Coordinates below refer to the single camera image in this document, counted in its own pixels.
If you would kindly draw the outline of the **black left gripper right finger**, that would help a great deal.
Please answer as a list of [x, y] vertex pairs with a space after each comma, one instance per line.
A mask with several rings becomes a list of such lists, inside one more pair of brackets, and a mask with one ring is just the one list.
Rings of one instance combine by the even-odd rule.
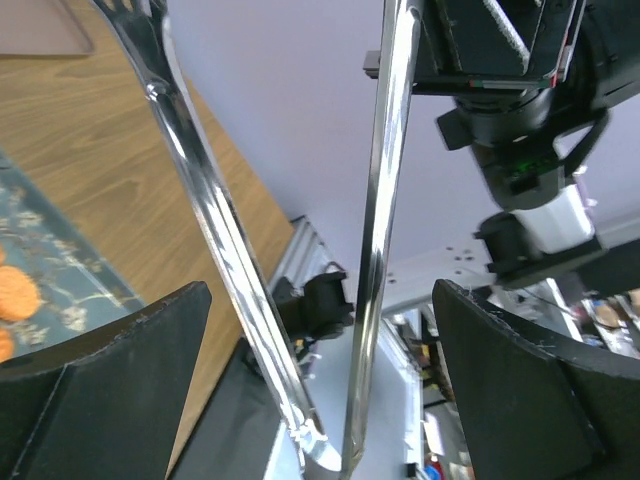
[[439, 340], [479, 479], [636, 479], [639, 362], [505, 311], [450, 280]]

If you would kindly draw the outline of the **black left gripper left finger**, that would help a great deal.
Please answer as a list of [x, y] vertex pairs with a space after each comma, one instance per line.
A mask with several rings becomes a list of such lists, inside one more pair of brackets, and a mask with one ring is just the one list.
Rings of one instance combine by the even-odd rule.
[[191, 282], [2, 363], [2, 478], [164, 478], [211, 300]]

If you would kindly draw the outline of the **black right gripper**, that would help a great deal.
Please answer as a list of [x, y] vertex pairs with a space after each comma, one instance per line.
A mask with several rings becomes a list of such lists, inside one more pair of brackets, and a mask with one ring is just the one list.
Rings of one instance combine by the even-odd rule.
[[414, 91], [493, 95], [584, 75], [597, 104], [639, 93], [636, 1], [417, 1]]

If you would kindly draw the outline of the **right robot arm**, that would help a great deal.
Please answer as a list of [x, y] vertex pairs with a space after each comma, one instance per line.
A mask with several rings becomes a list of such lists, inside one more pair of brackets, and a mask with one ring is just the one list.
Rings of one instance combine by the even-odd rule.
[[576, 177], [610, 110], [639, 92], [637, 2], [388, 1], [364, 69], [377, 92], [361, 294], [382, 290], [415, 95], [454, 101], [437, 126], [448, 150], [471, 150], [499, 208], [476, 232], [499, 285], [601, 253]]

